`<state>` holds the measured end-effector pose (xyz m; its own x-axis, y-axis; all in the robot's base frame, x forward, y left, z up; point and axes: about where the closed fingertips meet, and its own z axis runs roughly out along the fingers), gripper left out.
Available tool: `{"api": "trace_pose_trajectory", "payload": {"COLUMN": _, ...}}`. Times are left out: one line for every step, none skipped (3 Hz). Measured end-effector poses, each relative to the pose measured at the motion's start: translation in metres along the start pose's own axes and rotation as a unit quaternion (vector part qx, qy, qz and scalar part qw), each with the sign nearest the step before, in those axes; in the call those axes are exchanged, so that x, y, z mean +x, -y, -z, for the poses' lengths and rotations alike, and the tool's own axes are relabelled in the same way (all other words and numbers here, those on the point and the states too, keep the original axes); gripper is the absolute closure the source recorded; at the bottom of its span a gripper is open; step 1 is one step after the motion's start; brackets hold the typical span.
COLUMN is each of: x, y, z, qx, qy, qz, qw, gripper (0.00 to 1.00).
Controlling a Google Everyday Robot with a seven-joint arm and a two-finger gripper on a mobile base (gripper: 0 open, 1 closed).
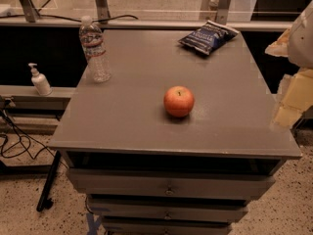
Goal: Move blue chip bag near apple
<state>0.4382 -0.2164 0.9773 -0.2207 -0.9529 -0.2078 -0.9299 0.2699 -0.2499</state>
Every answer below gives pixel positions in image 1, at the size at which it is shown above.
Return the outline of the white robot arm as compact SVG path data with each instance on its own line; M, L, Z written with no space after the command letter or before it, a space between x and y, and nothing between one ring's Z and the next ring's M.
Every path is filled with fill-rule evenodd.
M291 129L313 106L313 1L265 53L286 57L299 67L296 74L285 74L280 81L271 120L275 128Z

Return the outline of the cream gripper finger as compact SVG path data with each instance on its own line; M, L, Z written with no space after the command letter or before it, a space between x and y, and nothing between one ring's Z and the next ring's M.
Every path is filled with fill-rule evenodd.
M270 44L266 49L265 53L274 56L274 57L285 57L289 56L288 54L288 44L290 38L290 29L286 29L276 41Z
M272 123L291 129L313 106L313 70L300 68L294 75L285 74L276 95Z

